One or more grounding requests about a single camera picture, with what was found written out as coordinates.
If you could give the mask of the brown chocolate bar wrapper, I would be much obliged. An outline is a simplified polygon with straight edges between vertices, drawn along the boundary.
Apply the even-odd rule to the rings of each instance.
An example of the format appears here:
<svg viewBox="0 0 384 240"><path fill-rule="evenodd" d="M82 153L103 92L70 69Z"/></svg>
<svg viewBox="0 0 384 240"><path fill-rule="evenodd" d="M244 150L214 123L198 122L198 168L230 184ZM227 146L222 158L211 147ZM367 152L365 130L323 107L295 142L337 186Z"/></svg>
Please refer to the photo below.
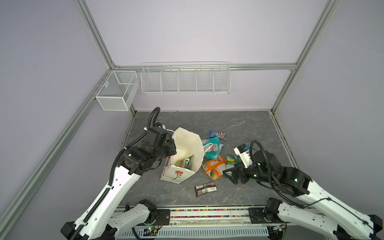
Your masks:
<svg viewBox="0 0 384 240"><path fill-rule="evenodd" d="M200 197L204 194L212 193L212 192L217 192L217 186L215 182L210 182L210 183L195 186L196 197Z"/></svg>

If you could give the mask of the white flower paper bag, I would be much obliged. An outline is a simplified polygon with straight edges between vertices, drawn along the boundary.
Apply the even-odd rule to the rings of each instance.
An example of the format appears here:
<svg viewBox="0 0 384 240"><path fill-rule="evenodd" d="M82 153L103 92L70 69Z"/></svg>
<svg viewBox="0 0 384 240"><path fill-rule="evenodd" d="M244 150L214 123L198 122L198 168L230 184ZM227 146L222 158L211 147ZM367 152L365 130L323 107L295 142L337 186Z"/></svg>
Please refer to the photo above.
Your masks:
<svg viewBox="0 0 384 240"><path fill-rule="evenodd" d="M175 141L177 153L166 159L161 180L180 184L188 180L200 169L205 151L200 136L186 129L176 129L172 138ZM194 159L188 169L175 166L177 160L183 160L192 155L194 155Z"/></svg>

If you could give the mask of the yellow green fox's candy bag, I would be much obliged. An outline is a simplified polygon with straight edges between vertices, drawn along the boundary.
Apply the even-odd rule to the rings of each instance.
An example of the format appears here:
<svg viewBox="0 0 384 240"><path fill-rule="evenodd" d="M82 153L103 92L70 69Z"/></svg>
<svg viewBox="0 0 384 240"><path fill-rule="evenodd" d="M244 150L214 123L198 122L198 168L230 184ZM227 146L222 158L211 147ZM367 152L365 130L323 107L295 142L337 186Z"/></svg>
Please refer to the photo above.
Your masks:
<svg viewBox="0 0 384 240"><path fill-rule="evenodd" d="M192 164L193 159L194 159L194 155L192 155L186 159L183 159L183 160L177 160L177 162L175 163L175 166L179 167L179 168L188 169L190 167L190 165Z"/></svg>

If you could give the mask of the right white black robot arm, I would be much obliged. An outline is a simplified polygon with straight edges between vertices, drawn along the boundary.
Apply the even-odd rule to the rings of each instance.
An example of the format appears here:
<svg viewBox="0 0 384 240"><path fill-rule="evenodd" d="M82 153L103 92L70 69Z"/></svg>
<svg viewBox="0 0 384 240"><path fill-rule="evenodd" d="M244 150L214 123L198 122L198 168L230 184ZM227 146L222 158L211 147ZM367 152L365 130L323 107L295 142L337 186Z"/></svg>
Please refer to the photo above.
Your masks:
<svg viewBox="0 0 384 240"><path fill-rule="evenodd" d="M280 196L269 198L263 211L252 214L252 219L295 224L330 240L377 240L384 229L379 216L353 209L301 170L281 165L259 141L240 145L234 151L242 161L224 170L224 176L235 185L255 180Z"/></svg>

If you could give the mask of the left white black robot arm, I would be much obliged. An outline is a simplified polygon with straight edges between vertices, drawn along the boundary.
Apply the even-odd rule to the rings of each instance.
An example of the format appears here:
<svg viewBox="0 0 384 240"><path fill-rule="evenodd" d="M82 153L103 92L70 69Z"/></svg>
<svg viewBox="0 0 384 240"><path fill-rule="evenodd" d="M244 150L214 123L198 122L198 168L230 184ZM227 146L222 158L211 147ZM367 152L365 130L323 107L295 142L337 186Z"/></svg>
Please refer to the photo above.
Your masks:
<svg viewBox="0 0 384 240"><path fill-rule="evenodd" d="M157 206L149 200L117 217L113 213L139 178L155 169L154 163L177 153L172 132L157 122L160 111L160 107L154 108L143 134L119 151L109 180L93 203L77 220L64 224L61 233L67 240L116 240L137 225L156 222Z"/></svg>

